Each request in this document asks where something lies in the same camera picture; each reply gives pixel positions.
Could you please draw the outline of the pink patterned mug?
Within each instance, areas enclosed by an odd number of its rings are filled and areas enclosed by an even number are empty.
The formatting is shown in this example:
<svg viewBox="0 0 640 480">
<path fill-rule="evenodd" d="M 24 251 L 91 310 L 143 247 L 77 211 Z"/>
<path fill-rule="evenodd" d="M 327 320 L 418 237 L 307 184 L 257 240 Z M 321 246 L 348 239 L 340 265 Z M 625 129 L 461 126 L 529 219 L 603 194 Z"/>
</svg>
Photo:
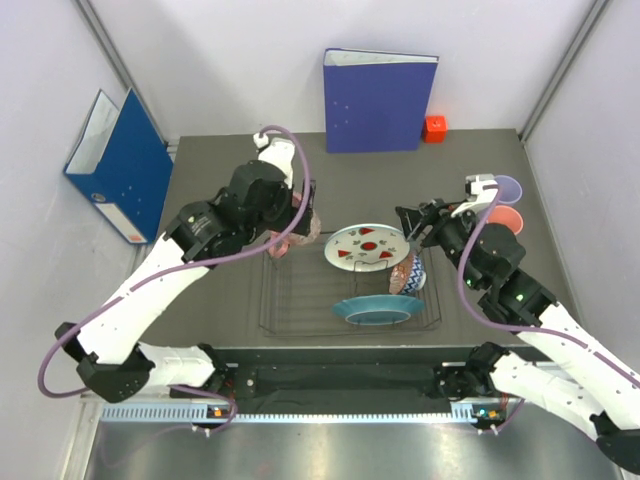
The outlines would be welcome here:
<svg viewBox="0 0 640 480">
<path fill-rule="evenodd" d="M 302 200 L 302 194 L 294 191 L 291 197 L 291 207 L 285 209 L 276 220 L 276 226 L 284 229 L 297 213 Z M 313 243 L 321 232 L 321 221 L 313 208 L 313 200 L 310 200 L 304 216 L 297 227 L 289 233 L 283 240 L 271 246 L 267 252 L 272 258 L 282 258 L 291 247 L 306 246 Z"/>
</svg>

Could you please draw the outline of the pink plastic cup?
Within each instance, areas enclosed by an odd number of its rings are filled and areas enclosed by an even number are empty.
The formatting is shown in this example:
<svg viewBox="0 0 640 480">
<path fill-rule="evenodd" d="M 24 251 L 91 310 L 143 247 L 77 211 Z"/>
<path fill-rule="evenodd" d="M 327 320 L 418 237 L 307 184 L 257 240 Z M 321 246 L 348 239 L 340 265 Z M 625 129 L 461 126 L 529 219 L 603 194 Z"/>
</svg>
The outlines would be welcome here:
<svg viewBox="0 0 640 480">
<path fill-rule="evenodd" d="M 487 223 L 506 226 L 514 235 L 519 235 L 524 228 L 521 214 L 507 205 L 497 205 L 490 213 Z"/>
</svg>

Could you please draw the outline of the lavender plastic cup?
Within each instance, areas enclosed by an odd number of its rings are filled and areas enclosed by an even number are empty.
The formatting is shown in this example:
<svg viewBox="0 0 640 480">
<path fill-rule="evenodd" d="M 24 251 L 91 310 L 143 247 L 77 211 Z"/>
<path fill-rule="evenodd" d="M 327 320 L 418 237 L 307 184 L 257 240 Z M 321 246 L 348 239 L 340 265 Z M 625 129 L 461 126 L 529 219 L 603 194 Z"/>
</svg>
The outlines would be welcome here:
<svg viewBox="0 0 640 480">
<path fill-rule="evenodd" d="M 523 195 L 521 184 L 508 175 L 496 175 L 495 181 L 500 189 L 499 203 L 503 205 L 515 205 Z"/>
</svg>

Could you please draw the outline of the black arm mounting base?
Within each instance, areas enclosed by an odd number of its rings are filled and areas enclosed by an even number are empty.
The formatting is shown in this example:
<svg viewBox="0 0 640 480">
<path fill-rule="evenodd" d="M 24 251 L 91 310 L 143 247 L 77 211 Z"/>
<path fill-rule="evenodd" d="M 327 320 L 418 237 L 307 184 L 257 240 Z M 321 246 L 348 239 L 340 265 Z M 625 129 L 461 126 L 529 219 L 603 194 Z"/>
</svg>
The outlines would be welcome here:
<svg viewBox="0 0 640 480">
<path fill-rule="evenodd" d="M 500 398 L 489 380 L 496 353 L 486 347 L 218 348 L 227 367 L 209 388 L 238 402 L 273 399 L 284 392 L 375 392 L 461 401 Z"/>
</svg>

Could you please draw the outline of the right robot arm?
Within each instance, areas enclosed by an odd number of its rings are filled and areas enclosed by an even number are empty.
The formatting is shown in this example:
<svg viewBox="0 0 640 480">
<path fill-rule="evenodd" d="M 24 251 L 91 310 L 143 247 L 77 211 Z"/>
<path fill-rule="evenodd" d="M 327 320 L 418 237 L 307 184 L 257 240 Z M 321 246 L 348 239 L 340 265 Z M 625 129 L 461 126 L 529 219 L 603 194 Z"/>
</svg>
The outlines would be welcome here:
<svg viewBox="0 0 640 480">
<path fill-rule="evenodd" d="M 456 213 L 440 199 L 417 208 L 396 207 L 403 233 L 425 248 L 438 247 L 456 268 L 463 305 L 468 289 L 481 292 L 470 313 L 490 328 L 509 332 L 562 371 L 554 375 L 516 352 L 486 342 L 475 347 L 453 376 L 441 375 L 441 392 L 453 379 L 466 395 L 516 396 L 564 420 L 619 468 L 639 472 L 639 374 L 573 318 L 557 297 L 519 266 L 526 254 L 505 225 L 470 209 Z"/>
</svg>

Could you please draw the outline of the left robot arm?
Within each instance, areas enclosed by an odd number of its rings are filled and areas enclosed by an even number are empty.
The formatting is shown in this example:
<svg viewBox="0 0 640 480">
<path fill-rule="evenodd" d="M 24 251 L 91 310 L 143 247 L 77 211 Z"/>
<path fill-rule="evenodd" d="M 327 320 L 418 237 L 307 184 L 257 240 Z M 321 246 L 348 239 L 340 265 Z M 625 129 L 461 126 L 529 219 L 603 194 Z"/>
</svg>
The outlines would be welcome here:
<svg viewBox="0 0 640 480">
<path fill-rule="evenodd" d="M 253 244 L 264 232 L 309 234 L 314 194 L 315 182 L 306 178 L 296 200 L 282 167 L 253 160 L 237 167 L 215 197 L 185 205 L 104 306 L 88 320 L 56 330 L 85 389 L 110 403 L 151 387 L 220 394 L 226 368 L 212 347 L 161 347 L 141 337 L 184 290 L 218 265 L 265 251 Z"/>
</svg>

